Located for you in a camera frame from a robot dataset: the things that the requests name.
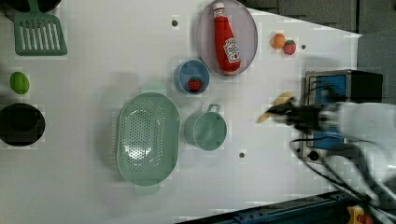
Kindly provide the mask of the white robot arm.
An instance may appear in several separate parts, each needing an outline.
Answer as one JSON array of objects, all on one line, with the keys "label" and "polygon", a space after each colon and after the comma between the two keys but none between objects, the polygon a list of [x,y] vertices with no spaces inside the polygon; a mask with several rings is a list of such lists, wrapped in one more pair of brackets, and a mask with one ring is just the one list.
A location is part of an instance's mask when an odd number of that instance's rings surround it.
[{"label": "white robot arm", "polygon": [[358,197],[395,202],[394,105],[296,105],[292,97],[280,97],[258,121],[269,118],[298,130],[306,143],[337,139],[321,158],[325,178]]}]

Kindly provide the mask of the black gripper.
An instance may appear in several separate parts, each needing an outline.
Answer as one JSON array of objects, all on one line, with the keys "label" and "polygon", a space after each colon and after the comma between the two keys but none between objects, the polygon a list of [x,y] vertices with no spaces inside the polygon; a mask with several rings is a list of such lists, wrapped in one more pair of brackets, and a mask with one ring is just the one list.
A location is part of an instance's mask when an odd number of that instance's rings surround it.
[{"label": "black gripper", "polygon": [[286,123],[302,133],[310,134],[314,131],[320,131],[319,113],[322,107],[320,105],[294,106],[294,101],[293,96],[280,97],[267,109],[267,112],[286,114]]}]

